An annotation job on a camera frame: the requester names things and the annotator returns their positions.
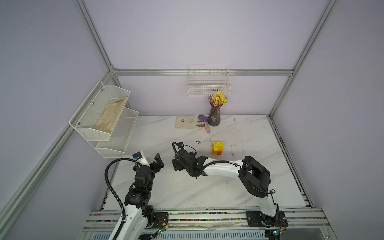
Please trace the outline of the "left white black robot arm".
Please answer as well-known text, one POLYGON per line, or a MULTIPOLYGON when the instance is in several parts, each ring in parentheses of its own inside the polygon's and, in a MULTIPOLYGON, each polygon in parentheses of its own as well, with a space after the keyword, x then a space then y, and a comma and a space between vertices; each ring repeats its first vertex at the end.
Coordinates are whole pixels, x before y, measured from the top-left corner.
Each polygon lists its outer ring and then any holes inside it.
POLYGON ((152 234, 143 234, 143 230, 154 223, 154 207, 149 205, 149 200, 155 175, 164 166, 160 154, 156 154, 155 161, 149 163, 142 152, 133 154, 132 159, 119 158, 107 165, 104 173, 105 182, 121 208, 121 216, 109 237, 110 240, 153 240, 161 234, 161 229, 152 234), (133 170, 136 173, 124 202, 113 189, 108 177, 110 167, 120 161, 134 163, 133 170))

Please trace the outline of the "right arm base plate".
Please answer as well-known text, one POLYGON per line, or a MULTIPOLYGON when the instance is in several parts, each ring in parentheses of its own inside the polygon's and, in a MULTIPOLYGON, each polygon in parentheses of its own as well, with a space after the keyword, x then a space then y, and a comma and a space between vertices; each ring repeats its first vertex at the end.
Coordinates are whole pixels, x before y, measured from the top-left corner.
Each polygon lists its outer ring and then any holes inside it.
POLYGON ((246 218, 249 227, 287 227, 288 221, 283 211, 277 210, 276 214, 271 217, 263 214, 261 211, 247 211, 246 218))

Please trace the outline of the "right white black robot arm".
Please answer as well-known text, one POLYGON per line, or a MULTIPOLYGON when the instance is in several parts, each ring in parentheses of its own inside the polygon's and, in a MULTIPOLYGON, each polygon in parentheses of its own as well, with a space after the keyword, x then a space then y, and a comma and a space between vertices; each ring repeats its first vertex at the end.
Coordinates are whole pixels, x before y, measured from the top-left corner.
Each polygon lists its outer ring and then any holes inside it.
POLYGON ((201 176, 238 178, 252 196, 259 198, 264 225, 268 224, 267 221, 278 220, 279 207, 273 199, 275 190, 269 190, 271 173, 253 157, 246 156, 243 160, 236 161, 203 156, 197 158, 196 154, 182 148, 175 152, 172 164, 175 171, 185 170, 195 179, 201 176))

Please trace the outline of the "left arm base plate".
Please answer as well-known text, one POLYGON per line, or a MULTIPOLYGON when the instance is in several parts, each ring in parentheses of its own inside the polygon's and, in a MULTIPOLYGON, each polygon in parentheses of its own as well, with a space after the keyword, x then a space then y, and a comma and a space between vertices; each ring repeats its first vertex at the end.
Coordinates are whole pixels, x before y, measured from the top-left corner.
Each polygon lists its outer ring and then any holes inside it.
POLYGON ((160 229, 168 224, 169 213, 167 212, 155 212, 153 222, 150 225, 150 229, 160 229))

